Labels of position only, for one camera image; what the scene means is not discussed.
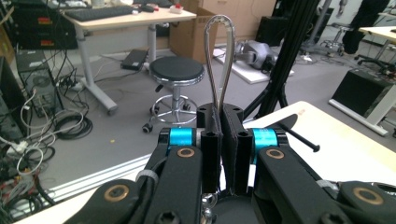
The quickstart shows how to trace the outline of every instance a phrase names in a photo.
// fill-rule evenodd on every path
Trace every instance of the power adapter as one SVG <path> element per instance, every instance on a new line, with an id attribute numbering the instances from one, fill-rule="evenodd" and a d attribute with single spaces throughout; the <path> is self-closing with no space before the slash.
<path id="1" fill-rule="evenodd" d="M 133 49 L 122 61 L 121 68 L 139 71 L 148 56 L 147 50 Z"/>

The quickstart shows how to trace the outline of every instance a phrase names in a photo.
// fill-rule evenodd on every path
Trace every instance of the black stool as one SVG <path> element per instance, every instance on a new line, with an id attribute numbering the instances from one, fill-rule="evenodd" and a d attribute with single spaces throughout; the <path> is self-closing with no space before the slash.
<path id="1" fill-rule="evenodd" d="M 176 56 L 155 60 L 149 65 L 149 70 L 154 79 L 160 83 L 160 87 L 171 87 L 173 94 L 161 97 L 151 107 L 151 118 L 142 127 L 143 132 L 150 133 L 152 131 L 152 121 L 155 119 L 177 126 L 194 121 L 196 111 L 191 110 L 191 105 L 194 105 L 195 109 L 197 105 L 187 96 L 180 95 L 180 87 L 200 82 L 204 78 L 204 67 L 193 59 Z M 160 111 L 160 105 L 165 105 L 166 109 Z"/>
<path id="2" fill-rule="evenodd" d="M 322 42 L 322 44 L 326 45 L 326 48 L 333 49 L 337 48 L 337 52 L 342 56 L 344 54 L 344 44 L 341 42 L 338 42 L 338 39 L 341 36 L 341 33 L 345 33 L 346 31 L 351 31 L 353 30 L 352 27 L 349 26 L 349 24 L 344 24 L 341 22 L 333 22 L 332 27 L 338 29 L 338 33 L 335 36 L 334 40 L 325 40 Z"/>

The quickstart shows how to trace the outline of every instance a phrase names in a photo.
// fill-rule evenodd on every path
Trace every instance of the black keyboard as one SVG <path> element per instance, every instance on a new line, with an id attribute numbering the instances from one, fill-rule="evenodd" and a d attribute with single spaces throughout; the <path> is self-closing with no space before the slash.
<path id="1" fill-rule="evenodd" d="M 77 21 L 94 21 L 123 15 L 131 15 L 132 8 L 129 6 L 100 7 L 92 9 L 66 10 L 64 15 Z"/>

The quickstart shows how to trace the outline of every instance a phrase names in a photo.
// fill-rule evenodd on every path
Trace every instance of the chair base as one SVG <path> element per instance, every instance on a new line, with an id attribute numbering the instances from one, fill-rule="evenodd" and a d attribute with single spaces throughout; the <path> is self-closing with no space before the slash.
<path id="1" fill-rule="evenodd" d="M 178 127 L 193 122 L 196 119 L 197 104 L 184 95 L 180 95 L 177 102 L 178 103 L 175 104 L 174 94 L 159 98 L 149 110 L 151 118 L 148 123 L 142 127 L 143 132 L 150 133 L 153 128 L 153 122 L 155 121 L 176 125 Z M 161 105 L 164 105 L 166 109 L 161 110 Z"/>

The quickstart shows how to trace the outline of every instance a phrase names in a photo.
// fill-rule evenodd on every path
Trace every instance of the round stool seat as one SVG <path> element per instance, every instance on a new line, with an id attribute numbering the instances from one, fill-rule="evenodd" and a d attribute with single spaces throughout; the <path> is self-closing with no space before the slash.
<path id="1" fill-rule="evenodd" d="M 343 30 L 343 31 L 353 30 L 353 28 L 350 27 L 349 24 L 345 24 L 345 23 L 341 23 L 341 22 L 333 22 L 332 27 Z"/>
<path id="2" fill-rule="evenodd" d="M 170 86 L 190 86 L 204 78 L 204 67 L 190 58 L 163 57 L 149 65 L 157 82 Z"/>

